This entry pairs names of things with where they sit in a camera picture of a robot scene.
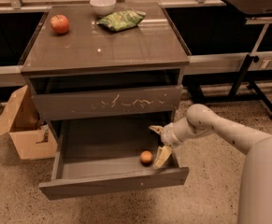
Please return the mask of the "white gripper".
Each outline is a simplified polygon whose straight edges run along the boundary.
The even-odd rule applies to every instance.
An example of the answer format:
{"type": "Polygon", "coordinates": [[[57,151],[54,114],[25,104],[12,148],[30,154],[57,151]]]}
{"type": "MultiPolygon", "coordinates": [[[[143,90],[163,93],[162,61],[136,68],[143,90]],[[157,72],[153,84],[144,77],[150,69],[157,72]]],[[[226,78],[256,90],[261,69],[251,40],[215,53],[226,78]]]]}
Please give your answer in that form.
{"type": "Polygon", "coordinates": [[[153,162],[153,168],[162,168],[165,162],[172,154],[172,147],[180,146],[192,134],[192,126],[187,119],[180,119],[177,122],[171,122],[164,127],[151,125],[149,129],[160,134],[163,147],[158,147],[156,158],[153,162]]]}

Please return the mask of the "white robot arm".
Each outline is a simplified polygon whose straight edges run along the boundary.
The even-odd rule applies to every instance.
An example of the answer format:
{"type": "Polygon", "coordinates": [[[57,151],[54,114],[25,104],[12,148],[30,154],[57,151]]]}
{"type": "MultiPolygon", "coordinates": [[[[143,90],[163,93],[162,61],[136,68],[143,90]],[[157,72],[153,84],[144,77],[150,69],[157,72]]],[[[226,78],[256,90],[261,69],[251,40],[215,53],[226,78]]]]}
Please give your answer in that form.
{"type": "Polygon", "coordinates": [[[175,147],[188,139],[211,133],[246,156],[238,203],[237,224],[272,224],[272,134],[222,118],[205,105],[187,109],[186,117],[164,127],[151,125],[163,145],[157,149],[153,167],[163,167],[175,147]]]}

